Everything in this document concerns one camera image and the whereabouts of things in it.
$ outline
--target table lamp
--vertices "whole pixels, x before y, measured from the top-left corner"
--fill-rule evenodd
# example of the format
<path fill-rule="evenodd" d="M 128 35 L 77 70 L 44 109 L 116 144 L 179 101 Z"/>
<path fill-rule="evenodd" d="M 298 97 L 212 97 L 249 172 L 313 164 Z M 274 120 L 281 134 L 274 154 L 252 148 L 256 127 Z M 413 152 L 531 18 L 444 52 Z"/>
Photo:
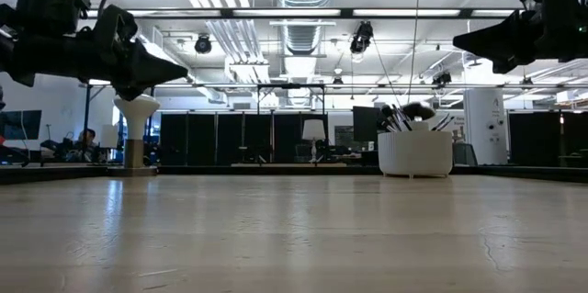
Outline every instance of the table lamp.
<path fill-rule="evenodd" d="M 302 132 L 302 139 L 305 141 L 312 141 L 312 160 L 311 163 L 316 163 L 316 141 L 322 141 L 326 137 L 324 135 L 324 126 L 321 119 L 307 119 L 304 121 L 304 131 Z"/>

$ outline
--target lampshade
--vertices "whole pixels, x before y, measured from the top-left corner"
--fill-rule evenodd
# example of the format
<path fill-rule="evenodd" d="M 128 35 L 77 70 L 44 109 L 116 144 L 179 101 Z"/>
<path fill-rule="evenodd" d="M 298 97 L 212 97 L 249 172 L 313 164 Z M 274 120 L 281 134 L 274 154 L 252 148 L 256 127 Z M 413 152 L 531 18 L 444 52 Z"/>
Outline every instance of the lampshade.
<path fill-rule="evenodd" d="M 324 126 L 321 119 L 307 119 L 304 121 L 302 139 L 305 141 L 319 141 L 325 138 Z"/>

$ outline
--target white pot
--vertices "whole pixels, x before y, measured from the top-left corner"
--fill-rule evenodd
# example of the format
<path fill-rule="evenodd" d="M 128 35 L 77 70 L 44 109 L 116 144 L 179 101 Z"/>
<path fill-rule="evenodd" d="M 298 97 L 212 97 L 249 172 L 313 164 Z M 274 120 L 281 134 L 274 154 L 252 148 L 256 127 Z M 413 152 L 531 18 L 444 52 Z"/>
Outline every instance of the white pot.
<path fill-rule="evenodd" d="M 387 132 L 378 135 L 379 169 L 385 175 L 448 175 L 453 167 L 451 133 Z"/>

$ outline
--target computer monitor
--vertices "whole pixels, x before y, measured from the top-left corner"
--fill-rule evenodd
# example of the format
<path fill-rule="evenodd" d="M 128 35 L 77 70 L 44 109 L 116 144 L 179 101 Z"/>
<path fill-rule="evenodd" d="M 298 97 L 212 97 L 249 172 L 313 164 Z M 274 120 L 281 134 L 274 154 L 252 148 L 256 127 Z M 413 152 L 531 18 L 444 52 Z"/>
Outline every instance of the computer monitor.
<path fill-rule="evenodd" d="M 353 106 L 354 141 L 377 141 L 379 108 Z"/>
<path fill-rule="evenodd" d="M 7 141 L 36 140 L 39 138 L 40 116 L 40 110 L 0 112 L 0 136 Z"/>

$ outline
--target black camera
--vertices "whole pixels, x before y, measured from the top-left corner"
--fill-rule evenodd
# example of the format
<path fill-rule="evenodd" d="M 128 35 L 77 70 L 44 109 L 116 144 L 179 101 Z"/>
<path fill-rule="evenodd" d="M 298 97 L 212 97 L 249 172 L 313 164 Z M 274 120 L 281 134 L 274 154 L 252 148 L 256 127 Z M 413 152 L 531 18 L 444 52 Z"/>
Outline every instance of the black camera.
<path fill-rule="evenodd" d="M 489 59 L 495 73 L 508 73 L 538 59 L 569 62 L 588 58 L 586 0 L 520 0 L 501 24 L 453 38 L 454 46 Z"/>
<path fill-rule="evenodd" d="M 369 21 L 361 21 L 356 34 L 353 36 L 349 50 L 354 54 L 365 52 L 369 47 L 369 40 L 372 37 L 374 37 L 374 29 L 371 27 L 371 23 Z"/>
<path fill-rule="evenodd" d="M 208 54 L 210 51 L 212 51 L 212 44 L 210 44 L 209 38 L 209 34 L 198 35 L 198 40 L 196 41 L 196 45 L 194 45 L 194 50 L 196 50 L 196 53 Z"/>
<path fill-rule="evenodd" d="M 16 8 L 0 5 L 0 27 L 11 28 L 14 35 L 0 35 L 0 71 L 26 86 L 34 85 L 36 73 L 75 77 L 86 84 L 90 79 L 110 81 L 125 100 L 187 76 L 186 68 L 147 52 L 135 39 L 139 28 L 133 15 L 124 9 L 98 9 L 94 29 L 76 32 L 89 8 L 90 0 L 17 0 Z"/>

